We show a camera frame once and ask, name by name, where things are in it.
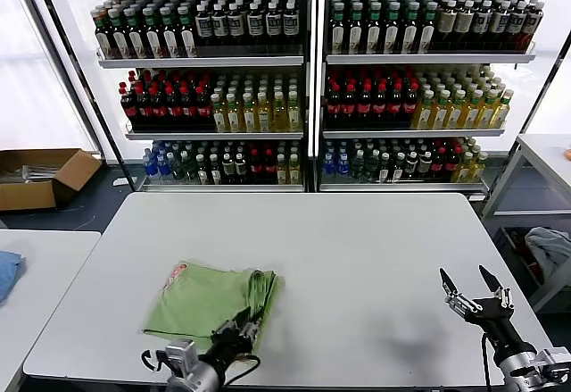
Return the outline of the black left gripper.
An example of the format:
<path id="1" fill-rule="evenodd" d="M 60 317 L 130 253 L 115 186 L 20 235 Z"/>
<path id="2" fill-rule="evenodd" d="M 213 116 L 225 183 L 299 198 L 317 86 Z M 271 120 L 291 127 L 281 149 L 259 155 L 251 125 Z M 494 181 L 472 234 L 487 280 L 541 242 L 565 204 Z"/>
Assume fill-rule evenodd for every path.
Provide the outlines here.
<path id="1" fill-rule="evenodd" d="M 248 306 L 234 318 L 235 325 L 220 327 L 211 334 L 209 355 L 215 359 L 236 359 L 249 354 L 256 345 L 265 322 L 264 313 L 256 313 L 251 319 L 251 307 Z"/>

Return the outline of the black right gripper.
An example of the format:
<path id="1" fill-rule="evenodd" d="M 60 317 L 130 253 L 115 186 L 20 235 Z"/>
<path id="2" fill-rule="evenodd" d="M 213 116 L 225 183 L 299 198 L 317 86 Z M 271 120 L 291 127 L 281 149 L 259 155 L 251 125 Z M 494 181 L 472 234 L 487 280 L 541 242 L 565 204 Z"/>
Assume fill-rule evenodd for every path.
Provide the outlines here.
<path id="1" fill-rule="evenodd" d="M 483 265 L 478 270 L 494 297 L 471 300 L 458 291 L 450 276 L 441 268 L 439 270 L 443 289 L 446 294 L 445 303 L 467 323 L 479 326 L 489 338 L 512 338 L 513 300 L 510 288 L 505 288 L 499 280 Z"/>

